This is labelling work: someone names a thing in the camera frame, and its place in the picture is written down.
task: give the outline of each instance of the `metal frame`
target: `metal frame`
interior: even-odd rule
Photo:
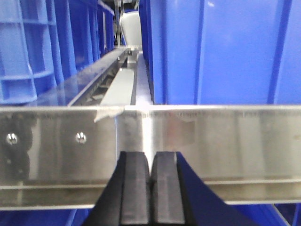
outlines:
[[[301,201],[300,106],[3,107],[0,125],[1,209],[92,206],[122,150],[180,151],[227,203]]]

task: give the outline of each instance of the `metal rivet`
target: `metal rivet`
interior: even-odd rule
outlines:
[[[18,137],[16,134],[14,133],[9,133],[6,136],[6,141],[10,144],[10,145],[15,145],[16,143],[18,143]]]
[[[83,132],[77,133],[76,134],[76,141],[77,141],[77,143],[83,145],[84,143],[86,143],[87,137]]]

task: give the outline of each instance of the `white object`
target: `white object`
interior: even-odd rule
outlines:
[[[120,17],[120,27],[127,46],[142,45],[139,12],[124,13]]]

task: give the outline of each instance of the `blue plastic surface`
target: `blue plastic surface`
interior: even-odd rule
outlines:
[[[157,104],[301,103],[300,0],[143,3]]]
[[[0,104],[33,101],[113,50],[113,15],[97,0],[1,1]]]
[[[100,31],[100,52],[101,55],[104,55],[114,49],[114,11],[102,2],[99,3],[98,24]]]
[[[80,226],[89,210],[0,211],[0,225]]]

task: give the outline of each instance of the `metal bar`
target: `metal bar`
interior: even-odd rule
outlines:
[[[1,209],[93,205],[122,150],[180,151],[227,203],[301,202],[301,106],[2,107],[0,126]]]
[[[101,106],[131,105],[134,85],[134,70],[121,68],[116,74],[108,91],[105,93]]]
[[[40,95],[29,106],[85,105],[108,76],[114,77],[127,59],[128,49],[115,48],[100,60]]]

